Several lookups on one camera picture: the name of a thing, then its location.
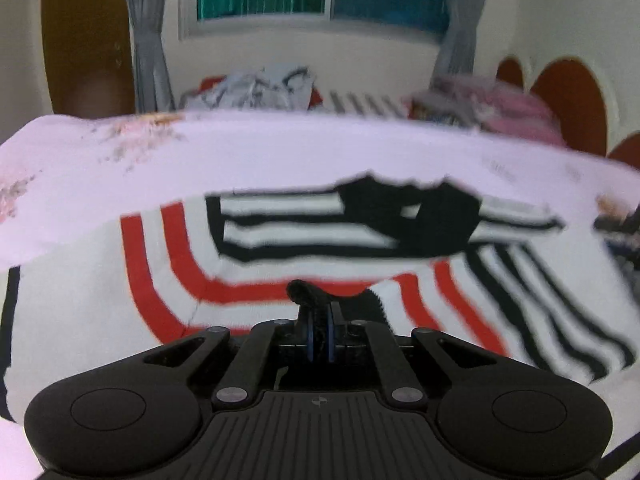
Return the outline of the striped knit child sweater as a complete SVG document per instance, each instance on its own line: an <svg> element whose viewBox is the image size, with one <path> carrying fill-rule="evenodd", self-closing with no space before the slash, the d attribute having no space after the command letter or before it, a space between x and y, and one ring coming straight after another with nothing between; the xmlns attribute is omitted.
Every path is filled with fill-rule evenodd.
<svg viewBox="0 0 640 480"><path fill-rule="evenodd" d="M1 275L1 415L47 385L209 326L294 318L294 281L345 318L434 328L591 384L639 357L604 241L546 208L371 177L205 195L104 223Z"/></svg>

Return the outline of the pile of grey clothes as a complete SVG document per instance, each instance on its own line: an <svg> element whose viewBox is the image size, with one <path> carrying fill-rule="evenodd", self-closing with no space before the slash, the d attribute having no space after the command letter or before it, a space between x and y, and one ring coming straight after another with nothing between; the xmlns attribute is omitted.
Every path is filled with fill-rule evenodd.
<svg viewBox="0 0 640 480"><path fill-rule="evenodd" d="M203 79L180 102L183 110L284 110L308 112L323 103L308 66L271 64L254 72Z"/></svg>

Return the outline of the pink floral bed sheet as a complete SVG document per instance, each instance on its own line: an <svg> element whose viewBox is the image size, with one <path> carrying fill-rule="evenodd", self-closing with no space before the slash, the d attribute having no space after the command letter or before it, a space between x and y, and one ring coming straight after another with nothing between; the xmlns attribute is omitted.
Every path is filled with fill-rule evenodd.
<svg viewBox="0 0 640 480"><path fill-rule="evenodd" d="M546 208L570 228L601 212L626 214L639 175L567 148L411 122L273 113L181 113L83 120L44 116L1 148L1 275L73 243L104 223L186 198L327 190L371 177L431 188L449 182L480 196ZM613 415L612 446L639 431L639 358L585 384ZM41 468L24 415L1 415L1 474Z"/></svg>

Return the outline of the grey striped mattress cover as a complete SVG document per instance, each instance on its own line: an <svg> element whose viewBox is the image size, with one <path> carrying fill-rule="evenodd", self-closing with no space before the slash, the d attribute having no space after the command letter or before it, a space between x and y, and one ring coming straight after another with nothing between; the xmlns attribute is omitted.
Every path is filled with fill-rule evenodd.
<svg viewBox="0 0 640 480"><path fill-rule="evenodd" d="M408 119L410 115L410 107L407 104L388 94L336 90L321 93L321 102L316 106L316 110L333 115L380 119Z"/></svg>

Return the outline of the stack of folded pink bedding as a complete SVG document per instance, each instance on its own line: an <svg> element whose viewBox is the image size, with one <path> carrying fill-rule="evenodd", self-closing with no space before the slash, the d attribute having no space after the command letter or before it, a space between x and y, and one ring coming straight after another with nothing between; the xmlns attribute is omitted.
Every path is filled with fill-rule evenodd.
<svg viewBox="0 0 640 480"><path fill-rule="evenodd" d="M408 117L563 146L559 119L538 96L495 79L437 76L431 87L405 98Z"/></svg>

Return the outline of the red white scalloped headboard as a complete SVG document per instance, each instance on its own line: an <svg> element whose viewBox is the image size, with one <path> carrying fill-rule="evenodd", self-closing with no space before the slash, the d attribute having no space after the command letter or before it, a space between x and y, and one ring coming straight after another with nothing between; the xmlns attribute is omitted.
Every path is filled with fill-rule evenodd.
<svg viewBox="0 0 640 480"><path fill-rule="evenodd" d="M530 92L548 105L572 150L639 168L638 131L608 150L608 107L603 87L580 58L558 58L548 64Z"/></svg>

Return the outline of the brown wooden door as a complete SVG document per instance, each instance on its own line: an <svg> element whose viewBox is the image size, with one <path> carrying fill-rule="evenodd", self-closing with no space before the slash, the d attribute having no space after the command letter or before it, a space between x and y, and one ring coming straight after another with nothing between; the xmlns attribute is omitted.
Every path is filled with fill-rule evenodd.
<svg viewBox="0 0 640 480"><path fill-rule="evenodd" d="M126 0L41 0L52 110L80 118L134 112Z"/></svg>

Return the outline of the right grey curtain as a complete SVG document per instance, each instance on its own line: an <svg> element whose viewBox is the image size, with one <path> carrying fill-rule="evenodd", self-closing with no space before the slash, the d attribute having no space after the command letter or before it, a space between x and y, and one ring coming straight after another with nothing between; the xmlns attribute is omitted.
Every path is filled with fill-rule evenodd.
<svg viewBox="0 0 640 480"><path fill-rule="evenodd" d="M477 27L486 0L445 0L449 26L440 45L433 75L472 73L475 60Z"/></svg>

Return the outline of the grey curtain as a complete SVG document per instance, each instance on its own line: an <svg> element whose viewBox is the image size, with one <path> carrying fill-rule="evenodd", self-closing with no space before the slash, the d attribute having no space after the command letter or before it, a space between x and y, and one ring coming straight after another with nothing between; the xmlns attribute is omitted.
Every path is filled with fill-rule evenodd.
<svg viewBox="0 0 640 480"><path fill-rule="evenodd" d="M126 0L134 45L132 68L138 114L175 109L162 39L165 1Z"/></svg>
<svg viewBox="0 0 640 480"><path fill-rule="evenodd" d="M433 75L472 73L475 60L477 27L486 0L445 0L449 26L440 45Z"/></svg>

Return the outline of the left grey curtain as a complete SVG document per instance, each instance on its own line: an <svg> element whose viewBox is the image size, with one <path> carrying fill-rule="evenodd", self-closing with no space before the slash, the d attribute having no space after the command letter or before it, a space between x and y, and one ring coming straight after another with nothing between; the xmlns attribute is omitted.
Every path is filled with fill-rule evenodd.
<svg viewBox="0 0 640 480"><path fill-rule="evenodd" d="M175 109L162 39L165 1L126 0L134 45L132 68L138 114Z"/></svg>

